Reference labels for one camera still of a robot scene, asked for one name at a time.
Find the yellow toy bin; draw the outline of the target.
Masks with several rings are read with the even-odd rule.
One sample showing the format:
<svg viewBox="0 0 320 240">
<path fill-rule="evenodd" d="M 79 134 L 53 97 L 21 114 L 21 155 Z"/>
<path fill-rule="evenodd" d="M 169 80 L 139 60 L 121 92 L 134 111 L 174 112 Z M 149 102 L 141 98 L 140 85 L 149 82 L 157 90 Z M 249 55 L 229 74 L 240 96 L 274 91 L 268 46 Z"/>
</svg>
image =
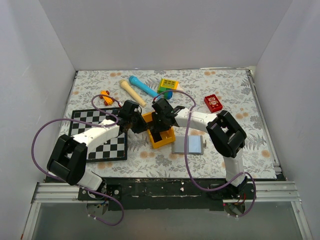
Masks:
<svg viewBox="0 0 320 240">
<path fill-rule="evenodd" d="M 158 133 L 152 131 L 149 128 L 147 130 L 147 134 L 149 136 L 150 142 L 154 149 L 171 144 L 176 140 L 173 127 L 171 127 L 169 130 L 158 132 Z"/>
</svg>

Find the black card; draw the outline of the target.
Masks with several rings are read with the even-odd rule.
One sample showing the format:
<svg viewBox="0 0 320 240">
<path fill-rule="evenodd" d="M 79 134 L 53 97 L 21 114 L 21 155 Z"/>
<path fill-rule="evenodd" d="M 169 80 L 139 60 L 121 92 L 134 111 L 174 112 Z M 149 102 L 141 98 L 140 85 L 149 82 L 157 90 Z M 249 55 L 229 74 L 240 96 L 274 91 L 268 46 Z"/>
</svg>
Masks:
<svg viewBox="0 0 320 240">
<path fill-rule="evenodd" d="M 154 143 L 160 142 L 163 140 L 163 131 L 157 132 L 157 131 L 151 131 L 151 135 L 153 138 Z"/>
</svg>

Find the grey card holder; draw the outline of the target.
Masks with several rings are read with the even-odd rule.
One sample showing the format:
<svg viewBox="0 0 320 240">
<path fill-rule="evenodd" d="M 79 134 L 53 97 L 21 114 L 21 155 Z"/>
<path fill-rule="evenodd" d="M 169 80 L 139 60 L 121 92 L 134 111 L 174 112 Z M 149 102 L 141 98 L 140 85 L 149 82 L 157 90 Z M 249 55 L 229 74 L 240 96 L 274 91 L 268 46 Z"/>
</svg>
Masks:
<svg viewBox="0 0 320 240">
<path fill-rule="evenodd" d="M 206 147 L 207 141 L 200 135 L 189 135 L 186 146 L 185 136 L 179 135 L 175 137 L 175 141 L 171 144 L 171 153 L 183 155 L 186 151 L 187 155 L 203 155 Z"/>
</svg>

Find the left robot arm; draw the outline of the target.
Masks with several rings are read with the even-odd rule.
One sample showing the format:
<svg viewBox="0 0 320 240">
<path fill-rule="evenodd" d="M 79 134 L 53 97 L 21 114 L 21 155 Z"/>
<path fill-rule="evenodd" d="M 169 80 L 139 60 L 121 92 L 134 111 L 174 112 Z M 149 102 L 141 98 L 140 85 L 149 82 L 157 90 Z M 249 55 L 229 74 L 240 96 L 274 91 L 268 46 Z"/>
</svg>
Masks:
<svg viewBox="0 0 320 240">
<path fill-rule="evenodd" d="M 47 163 L 47 170 L 69 185 L 89 189 L 95 200 L 106 196 L 106 187 L 100 176 L 86 169 L 88 154 L 103 143 L 117 138 L 131 129 L 134 133 L 147 130 L 147 124 L 139 111 L 139 104 L 126 100 L 122 107 L 105 114 L 97 125 L 76 135 L 61 135 Z"/>
</svg>

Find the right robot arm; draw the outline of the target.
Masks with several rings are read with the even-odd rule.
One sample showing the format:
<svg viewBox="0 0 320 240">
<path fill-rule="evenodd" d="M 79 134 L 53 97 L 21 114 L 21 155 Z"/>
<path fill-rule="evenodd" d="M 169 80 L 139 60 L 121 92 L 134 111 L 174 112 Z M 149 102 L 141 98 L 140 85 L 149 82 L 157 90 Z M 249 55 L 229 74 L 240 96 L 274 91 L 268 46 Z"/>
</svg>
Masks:
<svg viewBox="0 0 320 240">
<path fill-rule="evenodd" d="M 187 153 L 184 153 L 186 170 L 195 187 L 205 192 L 219 191 L 232 199 L 237 199 L 243 195 L 245 185 L 248 182 L 243 165 L 243 148 L 247 134 L 230 112 L 223 110 L 218 114 L 209 114 L 193 111 L 193 108 L 188 109 L 183 106 L 173 108 L 164 98 L 155 99 L 152 102 L 152 108 L 155 110 L 152 114 L 155 131 L 159 132 L 172 126 L 186 128 L 184 150 L 188 146 L 190 128 L 206 132 L 209 134 L 216 151 L 223 156 L 226 183 L 215 188 L 204 188 L 193 178 Z"/>
</svg>

